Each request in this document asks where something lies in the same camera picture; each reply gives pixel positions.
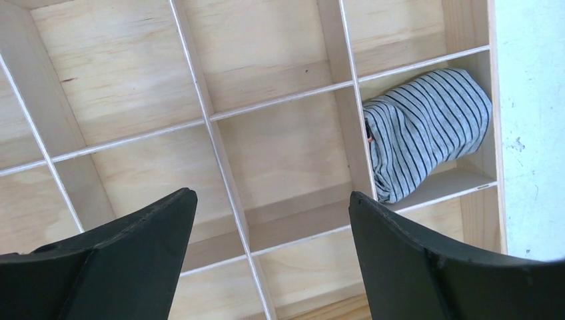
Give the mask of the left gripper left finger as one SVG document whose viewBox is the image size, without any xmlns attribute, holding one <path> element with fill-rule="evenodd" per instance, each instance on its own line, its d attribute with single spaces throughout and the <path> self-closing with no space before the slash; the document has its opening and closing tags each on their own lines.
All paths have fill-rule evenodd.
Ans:
<svg viewBox="0 0 565 320">
<path fill-rule="evenodd" d="M 2 319 L 167 319 L 195 220 L 179 189 L 124 217 L 1 256 Z"/>
</svg>

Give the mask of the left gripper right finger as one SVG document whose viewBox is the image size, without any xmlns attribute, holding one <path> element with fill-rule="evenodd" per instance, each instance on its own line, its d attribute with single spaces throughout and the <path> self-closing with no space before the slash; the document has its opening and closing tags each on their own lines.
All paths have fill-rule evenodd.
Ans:
<svg viewBox="0 0 565 320">
<path fill-rule="evenodd" d="M 348 208 L 373 319 L 563 319 L 564 261 L 475 247 L 364 193 Z"/>
</svg>

